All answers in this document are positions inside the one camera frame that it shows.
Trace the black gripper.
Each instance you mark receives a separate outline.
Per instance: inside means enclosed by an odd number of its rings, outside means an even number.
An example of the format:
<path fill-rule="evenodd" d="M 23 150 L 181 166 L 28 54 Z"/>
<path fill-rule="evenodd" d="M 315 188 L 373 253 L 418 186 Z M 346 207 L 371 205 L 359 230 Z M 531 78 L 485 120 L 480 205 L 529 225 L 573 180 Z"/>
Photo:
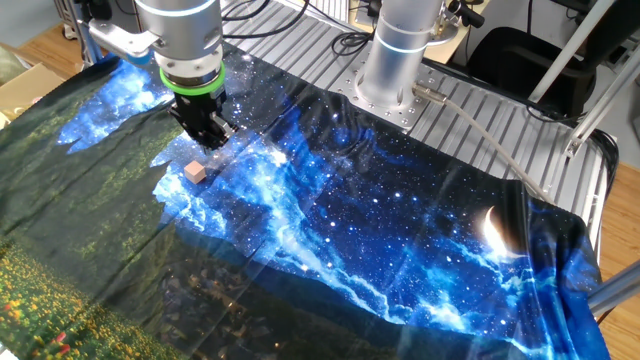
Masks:
<path fill-rule="evenodd" d="M 177 92 L 174 95 L 175 104 L 169 113 L 202 148 L 205 148 L 205 140 L 208 148 L 220 148 L 237 132 L 234 124 L 218 116 L 221 101 L 215 95 L 190 96 Z"/>

